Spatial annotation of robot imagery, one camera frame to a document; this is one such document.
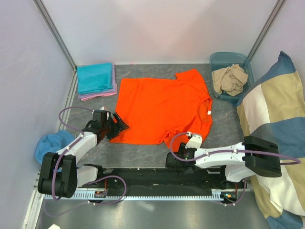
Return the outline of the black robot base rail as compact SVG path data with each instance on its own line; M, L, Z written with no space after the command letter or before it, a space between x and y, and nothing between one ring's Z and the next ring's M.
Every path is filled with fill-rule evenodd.
M127 197L209 196L212 189L242 189L244 183L226 181L220 168L104 168L98 178L119 176Z

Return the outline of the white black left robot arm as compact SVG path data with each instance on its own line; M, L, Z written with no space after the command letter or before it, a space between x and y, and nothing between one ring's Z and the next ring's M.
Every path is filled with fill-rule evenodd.
M94 110L92 120L81 130L79 136L59 151L44 155L38 180L38 192L51 195L54 200L71 198L76 189L87 183L101 187L105 177L99 166L77 167L78 161L103 139L112 140L129 126L117 113Z

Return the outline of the orange t-shirt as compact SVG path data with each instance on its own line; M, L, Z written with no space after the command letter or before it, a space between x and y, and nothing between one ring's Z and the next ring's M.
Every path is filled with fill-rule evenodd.
M111 143L159 145L177 150L192 132L206 139L211 129L212 99L197 69L174 80L122 79L116 113L129 126Z

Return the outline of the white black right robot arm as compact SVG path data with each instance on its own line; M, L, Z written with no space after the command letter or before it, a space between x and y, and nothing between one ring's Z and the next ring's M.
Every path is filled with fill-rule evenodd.
M173 152L176 137L185 135L189 141L182 147L182 153ZM228 188L244 178L259 175L278 178L282 176L278 146L255 136L246 136L243 142L219 148L201 148L203 138L191 132L180 133L170 142L171 156L181 166L195 166L199 169L223 167L218 176L222 187Z

